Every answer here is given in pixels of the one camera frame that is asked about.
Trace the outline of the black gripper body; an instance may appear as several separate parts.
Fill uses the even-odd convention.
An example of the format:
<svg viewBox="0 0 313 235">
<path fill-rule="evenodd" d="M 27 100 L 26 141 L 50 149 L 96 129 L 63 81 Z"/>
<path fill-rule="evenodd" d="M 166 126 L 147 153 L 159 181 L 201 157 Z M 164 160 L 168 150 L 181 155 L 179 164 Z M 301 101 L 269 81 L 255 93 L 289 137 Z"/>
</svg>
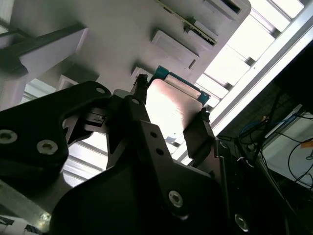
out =
<svg viewBox="0 0 313 235">
<path fill-rule="evenodd" d="M 289 235 L 278 204 L 228 182 L 224 162 L 170 162 L 160 188 L 139 163 L 116 165 L 69 191 L 52 214 L 52 235 Z"/>
</svg>

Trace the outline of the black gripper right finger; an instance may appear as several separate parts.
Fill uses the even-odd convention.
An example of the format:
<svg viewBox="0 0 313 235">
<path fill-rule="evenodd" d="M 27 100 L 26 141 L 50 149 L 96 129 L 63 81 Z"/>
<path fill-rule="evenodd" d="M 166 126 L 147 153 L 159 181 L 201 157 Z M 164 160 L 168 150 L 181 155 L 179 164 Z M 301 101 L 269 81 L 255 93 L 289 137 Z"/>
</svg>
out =
<svg viewBox="0 0 313 235">
<path fill-rule="evenodd" d="M 209 112 L 202 108 L 183 132 L 191 166 L 209 174 L 216 188 L 213 199 L 222 225 L 227 232 L 249 232 L 245 200 L 242 197 L 243 176 L 230 148 L 215 137 L 209 123 Z"/>
</svg>

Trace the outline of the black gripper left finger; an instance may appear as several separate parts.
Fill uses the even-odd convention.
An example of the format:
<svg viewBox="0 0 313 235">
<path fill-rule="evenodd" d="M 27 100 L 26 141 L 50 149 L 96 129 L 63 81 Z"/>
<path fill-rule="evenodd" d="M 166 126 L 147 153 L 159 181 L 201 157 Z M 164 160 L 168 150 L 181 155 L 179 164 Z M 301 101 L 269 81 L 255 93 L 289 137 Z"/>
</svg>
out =
<svg viewBox="0 0 313 235">
<path fill-rule="evenodd" d="M 69 147 L 93 132 L 107 136 L 108 169 L 139 163 L 164 188 L 161 172 L 174 161 L 145 108 L 149 85 L 141 74 L 119 97 L 88 81 L 2 111 L 0 205 L 12 213 L 53 213 L 74 189 L 58 182 Z"/>
</svg>

